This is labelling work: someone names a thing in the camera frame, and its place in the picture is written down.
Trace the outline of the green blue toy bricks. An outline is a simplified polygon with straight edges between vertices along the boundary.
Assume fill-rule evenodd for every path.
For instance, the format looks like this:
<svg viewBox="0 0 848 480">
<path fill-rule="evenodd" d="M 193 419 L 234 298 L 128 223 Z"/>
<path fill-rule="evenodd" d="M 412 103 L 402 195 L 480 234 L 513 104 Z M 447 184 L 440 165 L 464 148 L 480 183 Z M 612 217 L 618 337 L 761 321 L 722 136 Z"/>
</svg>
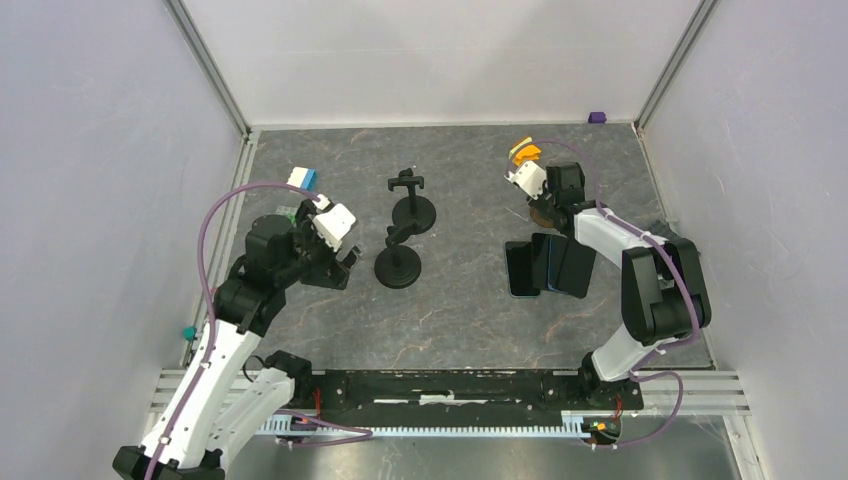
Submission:
<svg viewBox="0 0 848 480">
<path fill-rule="evenodd" d="M 296 223 L 297 209 L 290 206 L 278 206 L 274 212 L 275 215 L 285 217 L 292 224 Z"/>
</svg>

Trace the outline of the dark grey phone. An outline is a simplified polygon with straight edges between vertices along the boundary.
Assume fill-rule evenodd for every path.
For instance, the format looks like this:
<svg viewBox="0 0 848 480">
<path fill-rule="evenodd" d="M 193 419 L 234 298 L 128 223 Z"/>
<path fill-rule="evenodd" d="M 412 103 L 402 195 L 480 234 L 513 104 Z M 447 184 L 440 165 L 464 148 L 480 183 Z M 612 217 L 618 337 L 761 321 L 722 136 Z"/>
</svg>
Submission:
<svg viewBox="0 0 848 480">
<path fill-rule="evenodd" d="M 576 240 L 552 236 L 548 247 L 547 287 L 576 298 L 588 294 L 596 251 Z"/>
</svg>

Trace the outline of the white blue toy block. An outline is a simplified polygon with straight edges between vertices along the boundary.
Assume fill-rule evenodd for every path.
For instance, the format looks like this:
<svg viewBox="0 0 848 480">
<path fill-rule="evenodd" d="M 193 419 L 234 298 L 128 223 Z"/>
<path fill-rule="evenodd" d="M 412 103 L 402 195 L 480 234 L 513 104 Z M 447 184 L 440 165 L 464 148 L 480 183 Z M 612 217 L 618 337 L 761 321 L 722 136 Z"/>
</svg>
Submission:
<svg viewBox="0 0 848 480">
<path fill-rule="evenodd" d="M 305 196 L 316 196 L 315 183 L 317 172 L 306 167 L 294 167 L 287 179 L 286 185 L 294 192 Z"/>
</svg>

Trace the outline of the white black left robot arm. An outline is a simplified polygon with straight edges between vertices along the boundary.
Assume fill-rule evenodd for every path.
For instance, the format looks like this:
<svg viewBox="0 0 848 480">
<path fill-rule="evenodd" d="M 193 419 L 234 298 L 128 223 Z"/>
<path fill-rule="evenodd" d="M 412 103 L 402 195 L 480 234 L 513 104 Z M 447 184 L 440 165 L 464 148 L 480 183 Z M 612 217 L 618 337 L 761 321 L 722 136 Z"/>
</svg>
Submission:
<svg viewBox="0 0 848 480">
<path fill-rule="evenodd" d="M 159 421 L 138 446 L 119 449 L 123 479 L 223 479 L 247 441 L 278 408 L 302 407 L 314 394 L 309 361 L 278 351 L 230 406 L 242 367 L 286 304 L 295 283 L 342 290 L 360 256 L 338 257 L 356 224 L 343 204 L 302 201 L 295 218 L 257 218 L 245 252 L 213 296 L 201 344 Z"/>
</svg>

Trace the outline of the grey studded baseplate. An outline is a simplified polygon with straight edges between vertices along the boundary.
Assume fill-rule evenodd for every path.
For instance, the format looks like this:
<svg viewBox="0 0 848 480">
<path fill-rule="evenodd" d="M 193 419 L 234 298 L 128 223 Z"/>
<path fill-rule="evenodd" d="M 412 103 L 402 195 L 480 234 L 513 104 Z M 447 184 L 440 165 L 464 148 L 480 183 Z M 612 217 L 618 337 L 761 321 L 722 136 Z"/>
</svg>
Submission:
<svg viewBox="0 0 848 480">
<path fill-rule="evenodd" d="M 671 226 L 667 222 L 664 222 L 662 220 L 653 221 L 651 224 L 644 228 L 644 231 L 649 233 L 653 237 L 663 237 L 665 239 L 672 239 L 676 236 Z"/>
</svg>

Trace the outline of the black phone stand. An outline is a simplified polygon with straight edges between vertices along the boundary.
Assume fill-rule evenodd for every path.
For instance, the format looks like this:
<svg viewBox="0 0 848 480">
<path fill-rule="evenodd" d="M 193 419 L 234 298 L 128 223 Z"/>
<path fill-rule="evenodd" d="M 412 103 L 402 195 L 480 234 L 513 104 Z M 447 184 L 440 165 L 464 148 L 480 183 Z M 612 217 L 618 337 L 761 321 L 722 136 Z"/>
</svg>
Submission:
<svg viewBox="0 0 848 480">
<path fill-rule="evenodd" d="M 377 280 L 390 289 L 404 289 L 414 284 L 422 272 L 418 253 L 404 242 L 418 230 L 417 221 L 407 221 L 387 228 L 386 247 L 376 257 Z"/>
<path fill-rule="evenodd" d="M 398 200 L 392 209 L 391 219 L 394 226 L 414 224 L 414 234 L 422 234 L 432 228 L 436 222 L 437 212 L 434 204 L 426 197 L 420 196 L 418 190 L 424 188 L 424 178 L 415 175 L 412 168 L 401 170 L 396 177 L 389 178 L 387 187 L 390 192 L 405 188 L 407 195 Z"/>
</svg>

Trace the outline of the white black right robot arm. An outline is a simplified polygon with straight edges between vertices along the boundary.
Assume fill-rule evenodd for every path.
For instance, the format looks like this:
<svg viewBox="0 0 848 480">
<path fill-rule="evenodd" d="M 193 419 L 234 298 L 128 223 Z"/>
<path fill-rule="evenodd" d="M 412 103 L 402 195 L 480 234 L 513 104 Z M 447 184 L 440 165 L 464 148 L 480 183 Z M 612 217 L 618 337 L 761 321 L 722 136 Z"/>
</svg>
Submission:
<svg viewBox="0 0 848 480">
<path fill-rule="evenodd" d="M 651 354 L 693 339 L 709 324 L 697 249 L 684 238 L 653 235 L 604 203 L 587 200 L 577 163 L 541 167 L 530 161 L 515 182 L 531 209 L 556 231 L 533 246 L 532 278 L 540 288 L 585 297 L 598 256 L 620 271 L 622 324 L 584 358 L 577 382 L 580 400 L 602 408 L 617 396 L 617 382 L 634 378 Z"/>
</svg>

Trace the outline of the black phone light blue edge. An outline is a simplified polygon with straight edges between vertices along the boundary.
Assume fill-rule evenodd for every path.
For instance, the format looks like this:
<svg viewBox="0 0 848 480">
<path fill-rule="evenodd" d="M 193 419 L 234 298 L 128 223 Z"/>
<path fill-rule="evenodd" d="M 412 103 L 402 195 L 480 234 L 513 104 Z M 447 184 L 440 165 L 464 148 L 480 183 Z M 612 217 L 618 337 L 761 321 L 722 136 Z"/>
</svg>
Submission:
<svg viewBox="0 0 848 480">
<path fill-rule="evenodd" d="M 533 251 L 530 242 L 508 241 L 504 245 L 508 289 L 512 297 L 534 298 L 540 290 L 533 285 Z"/>
</svg>

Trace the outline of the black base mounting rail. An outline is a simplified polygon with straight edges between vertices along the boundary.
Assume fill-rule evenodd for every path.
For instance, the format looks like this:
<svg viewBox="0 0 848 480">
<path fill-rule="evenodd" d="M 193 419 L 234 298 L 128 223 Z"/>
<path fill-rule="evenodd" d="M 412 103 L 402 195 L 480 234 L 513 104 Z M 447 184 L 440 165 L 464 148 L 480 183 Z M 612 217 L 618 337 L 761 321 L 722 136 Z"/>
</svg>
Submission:
<svg viewBox="0 0 848 480">
<path fill-rule="evenodd" d="M 556 426 L 564 412 L 643 406 L 633 381 L 586 383 L 551 369 L 315 371 L 286 405 L 353 427 Z"/>
</svg>

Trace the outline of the yellow orange toy block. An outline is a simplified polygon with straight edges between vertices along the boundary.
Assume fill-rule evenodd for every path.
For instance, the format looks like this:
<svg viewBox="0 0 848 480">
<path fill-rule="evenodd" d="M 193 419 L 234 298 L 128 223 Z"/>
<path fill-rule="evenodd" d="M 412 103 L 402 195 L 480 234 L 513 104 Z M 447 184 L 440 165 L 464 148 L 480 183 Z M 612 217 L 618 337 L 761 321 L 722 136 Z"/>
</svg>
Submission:
<svg viewBox="0 0 848 480">
<path fill-rule="evenodd" d="M 519 168 L 524 163 L 536 162 L 540 159 L 541 149 L 537 147 L 531 136 L 516 143 L 509 151 L 509 165 L 511 168 Z"/>
</svg>

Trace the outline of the dark blue edged phone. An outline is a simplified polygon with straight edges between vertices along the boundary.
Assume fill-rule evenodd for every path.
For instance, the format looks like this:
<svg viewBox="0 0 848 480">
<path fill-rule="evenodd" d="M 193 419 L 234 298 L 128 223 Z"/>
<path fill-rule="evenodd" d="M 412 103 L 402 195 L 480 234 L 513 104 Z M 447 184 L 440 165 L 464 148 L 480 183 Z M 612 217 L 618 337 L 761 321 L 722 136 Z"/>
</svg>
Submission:
<svg viewBox="0 0 848 480">
<path fill-rule="evenodd" d="M 531 235 L 531 285 L 540 291 L 549 290 L 550 238 L 544 233 Z"/>
</svg>

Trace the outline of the purple small block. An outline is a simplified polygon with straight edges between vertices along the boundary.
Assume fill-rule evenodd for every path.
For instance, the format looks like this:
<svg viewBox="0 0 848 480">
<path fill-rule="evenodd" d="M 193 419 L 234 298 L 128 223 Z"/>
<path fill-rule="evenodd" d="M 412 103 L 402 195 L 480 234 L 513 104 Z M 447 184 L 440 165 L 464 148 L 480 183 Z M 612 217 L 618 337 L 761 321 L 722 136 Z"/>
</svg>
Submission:
<svg viewBox="0 0 848 480">
<path fill-rule="evenodd" d="M 592 111 L 589 113 L 587 122 L 589 124 L 605 124 L 608 120 L 608 117 L 603 111 Z"/>
</svg>

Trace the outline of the black front phone stand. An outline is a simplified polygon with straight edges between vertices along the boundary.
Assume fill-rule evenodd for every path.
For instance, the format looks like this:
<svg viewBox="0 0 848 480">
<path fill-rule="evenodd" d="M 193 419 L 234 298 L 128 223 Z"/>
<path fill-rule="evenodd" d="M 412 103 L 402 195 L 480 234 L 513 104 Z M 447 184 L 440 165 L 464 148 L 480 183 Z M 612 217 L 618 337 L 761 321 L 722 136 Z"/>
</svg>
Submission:
<svg viewBox="0 0 848 480">
<path fill-rule="evenodd" d="M 387 228 L 386 247 L 376 257 L 377 280 L 390 289 L 404 289 L 414 284 L 422 272 L 418 253 L 404 242 L 418 230 L 417 221 L 407 221 Z"/>
</svg>

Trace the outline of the black rear phone stand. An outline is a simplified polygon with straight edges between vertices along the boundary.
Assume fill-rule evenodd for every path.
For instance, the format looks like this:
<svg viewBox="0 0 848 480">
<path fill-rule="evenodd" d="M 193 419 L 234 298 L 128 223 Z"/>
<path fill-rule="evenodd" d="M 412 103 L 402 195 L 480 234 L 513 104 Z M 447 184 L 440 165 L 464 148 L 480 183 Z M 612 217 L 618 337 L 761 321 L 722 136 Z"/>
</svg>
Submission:
<svg viewBox="0 0 848 480">
<path fill-rule="evenodd" d="M 432 228 L 436 222 L 437 212 L 434 204 L 426 197 L 420 196 L 418 190 L 424 188 L 424 178 L 415 175 L 412 168 L 401 170 L 396 177 L 389 178 L 387 187 L 390 192 L 405 188 L 407 195 L 398 200 L 392 209 L 391 219 L 394 226 L 414 224 L 414 234 L 422 234 Z"/>
</svg>

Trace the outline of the teal small clip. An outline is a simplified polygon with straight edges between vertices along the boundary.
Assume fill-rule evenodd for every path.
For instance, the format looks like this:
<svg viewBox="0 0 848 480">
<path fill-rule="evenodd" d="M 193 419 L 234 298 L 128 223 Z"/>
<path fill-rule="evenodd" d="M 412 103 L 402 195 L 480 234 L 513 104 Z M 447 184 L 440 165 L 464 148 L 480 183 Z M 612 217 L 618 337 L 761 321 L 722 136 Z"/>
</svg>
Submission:
<svg viewBox="0 0 848 480">
<path fill-rule="evenodd" d="M 184 327 L 181 335 L 186 342 L 192 343 L 197 337 L 197 328 L 194 326 Z"/>
</svg>

